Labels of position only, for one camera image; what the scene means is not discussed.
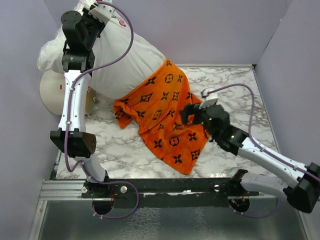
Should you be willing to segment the orange patterned pillowcase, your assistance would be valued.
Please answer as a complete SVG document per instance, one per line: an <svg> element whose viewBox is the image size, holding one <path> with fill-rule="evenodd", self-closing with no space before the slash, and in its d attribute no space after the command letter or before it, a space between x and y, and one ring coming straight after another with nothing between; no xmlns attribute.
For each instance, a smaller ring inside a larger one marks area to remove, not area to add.
<svg viewBox="0 0 320 240"><path fill-rule="evenodd" d="M201 102L185 73L166 59L148 79L113 104L117 123L124 129L131 121L148 149L167 165L189 175L205 147L209 133L193 125L193 116L182 123L180 110Z"/></svg>

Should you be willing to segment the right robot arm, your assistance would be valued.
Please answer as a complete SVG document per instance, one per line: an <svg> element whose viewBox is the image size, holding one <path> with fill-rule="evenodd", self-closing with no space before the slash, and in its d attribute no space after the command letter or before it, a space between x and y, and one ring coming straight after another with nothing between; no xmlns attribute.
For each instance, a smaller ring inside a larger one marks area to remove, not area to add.
<svg viewBox="0 0 320 240"><path fill-rule="evenodd" d="M230 116L219 104L202 108L186 104L179 112L182 123L193 116L192 124L202 125L212 141L226 152L250 160L274 176L241 171L238 182L245 191L285 198L296 210L310 214L320 198L320 166L294 161L266 147L248 132L230 123Z"/></svg>

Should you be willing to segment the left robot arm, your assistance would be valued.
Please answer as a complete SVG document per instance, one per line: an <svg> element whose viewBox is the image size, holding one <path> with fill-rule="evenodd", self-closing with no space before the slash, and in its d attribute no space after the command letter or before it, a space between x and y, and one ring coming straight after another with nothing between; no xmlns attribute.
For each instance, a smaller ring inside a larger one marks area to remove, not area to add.
<svg viewBox="0 0 320 240"><path fill-rule="evenodd" d="M86 131L85 124L87 91L92 79L88 71L94 67L93 46L105 23L93 17L86 7L82 13L65 12L61 23L66 38L61 59L65 93L58 129L50 132L50 140L64 154L69 172L78 166L82 168L86 180L81 192L93 196L101 190L100 183L109 181L107 171L95 156L97 138Z"/></svg>

